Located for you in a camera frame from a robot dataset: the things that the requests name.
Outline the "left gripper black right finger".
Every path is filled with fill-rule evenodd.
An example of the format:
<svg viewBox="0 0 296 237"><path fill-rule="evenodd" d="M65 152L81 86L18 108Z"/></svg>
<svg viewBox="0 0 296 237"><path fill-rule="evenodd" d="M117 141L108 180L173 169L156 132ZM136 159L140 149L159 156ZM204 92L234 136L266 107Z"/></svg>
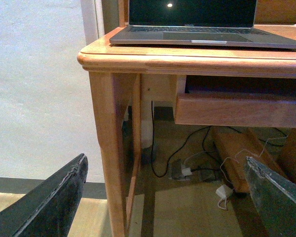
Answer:
<svg viewBox="0 0 296 237"><path fill-rule="evenodd" d="M271 237L296 237L296 184L253 157L246 157L250 196Z"/></svg>

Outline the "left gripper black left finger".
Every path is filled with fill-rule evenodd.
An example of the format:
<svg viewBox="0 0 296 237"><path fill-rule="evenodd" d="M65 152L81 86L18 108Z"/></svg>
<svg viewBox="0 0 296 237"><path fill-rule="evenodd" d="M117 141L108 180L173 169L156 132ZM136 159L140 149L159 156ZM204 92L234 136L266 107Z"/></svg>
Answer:
<svg viewBox="0 0 296 237"><path fill-rule="evenodd" d="M0 212L0 237L66 237L82 198L88 159L80 154Z"/></svg>

